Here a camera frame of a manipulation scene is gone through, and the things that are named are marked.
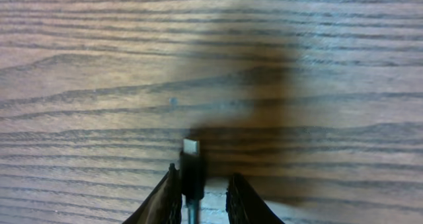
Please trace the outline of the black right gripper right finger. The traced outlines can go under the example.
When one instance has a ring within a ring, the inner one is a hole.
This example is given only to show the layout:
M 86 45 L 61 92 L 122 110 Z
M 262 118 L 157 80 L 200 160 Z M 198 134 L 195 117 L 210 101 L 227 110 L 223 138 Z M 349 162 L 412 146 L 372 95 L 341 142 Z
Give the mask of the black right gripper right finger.
M 229 179 L 225 209 L 230 224 L 285 224 L 239 173 Z

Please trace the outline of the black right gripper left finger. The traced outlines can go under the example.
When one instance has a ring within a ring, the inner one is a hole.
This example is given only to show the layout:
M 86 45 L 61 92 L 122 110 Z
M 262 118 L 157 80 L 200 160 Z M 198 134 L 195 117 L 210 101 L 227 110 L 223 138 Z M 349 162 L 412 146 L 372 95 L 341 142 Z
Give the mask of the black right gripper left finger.
M 158 185 L 123 224 L 181 224 L 182 192 L 174 163 Z

